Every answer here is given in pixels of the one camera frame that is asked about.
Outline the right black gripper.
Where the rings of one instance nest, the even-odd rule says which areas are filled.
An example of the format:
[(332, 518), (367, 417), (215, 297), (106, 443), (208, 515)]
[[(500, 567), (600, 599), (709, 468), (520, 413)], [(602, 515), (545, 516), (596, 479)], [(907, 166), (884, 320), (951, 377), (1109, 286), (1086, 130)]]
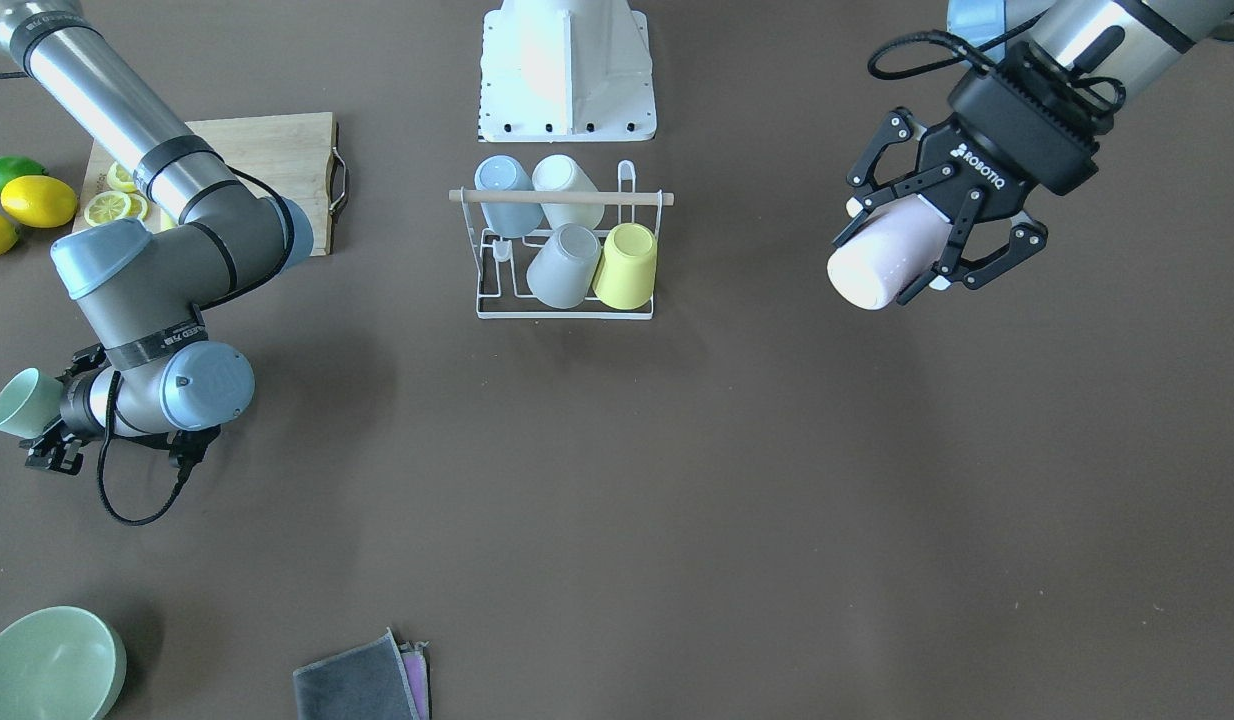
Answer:
[(102, 421), (93, 410), (93, 387), (109, 369), (110, 361), (101, 343), (88, 346), (72, 354), (70, 366), (56, 375), (65, 387), (60, 398), (60, 419), (42, 430), (35, 438), (23, 438), (27, 452), (23, 466), (37, 471), (77, 477), (85, 466), (81, 447), (102, 437)]

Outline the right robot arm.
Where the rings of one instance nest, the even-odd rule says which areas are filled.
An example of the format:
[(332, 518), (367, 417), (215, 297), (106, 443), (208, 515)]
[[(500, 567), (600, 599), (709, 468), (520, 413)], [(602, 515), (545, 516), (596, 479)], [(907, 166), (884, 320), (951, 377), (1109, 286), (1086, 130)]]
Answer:
[(202, 314), (305, 261), (305, 211), (218, 151), (173, 110), (88, 23), (78, 1), (0, 1), (0, 53), (38, 82), (127, 169), (147, 200), (175, 217), (67, 233), (51, 261), (97, 336), (59, 375), (35, 368), (0, 391), (0, 430), (27, 466), (74, 475), (81, 448), (114, 438), (165, 451), (181, 495), (225, 424), (255, 391), (246, 354), (209, 337)]

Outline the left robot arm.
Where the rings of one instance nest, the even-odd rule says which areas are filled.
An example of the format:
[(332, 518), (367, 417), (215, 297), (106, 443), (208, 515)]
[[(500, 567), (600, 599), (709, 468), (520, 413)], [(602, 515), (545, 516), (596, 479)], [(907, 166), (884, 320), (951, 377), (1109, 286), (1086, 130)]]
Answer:
[(1025, 210), (1030, 193), (1088, 182), (1116, 114), (1207, 38), (1234, 44), (1234, 1), (951, 1), (949, 28), (879, 47), (879, 79), (937, 70), (879, 67), (909, 44), (946, 49), (965, 73), (949, 119), (926, 126), (893, 109), (847, 173), (832, 287), (879, 310), (927, 288), (981, 290), (1038, 254), (1048, 232)]

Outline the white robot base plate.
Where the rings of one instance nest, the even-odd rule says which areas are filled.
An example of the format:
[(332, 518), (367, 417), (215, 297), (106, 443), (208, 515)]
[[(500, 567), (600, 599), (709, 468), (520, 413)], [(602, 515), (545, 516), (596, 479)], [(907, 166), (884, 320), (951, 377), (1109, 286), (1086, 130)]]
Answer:
[(478, 138), (655, 137), (649, 23), (626, 1), (503, 1), (482, 17)]

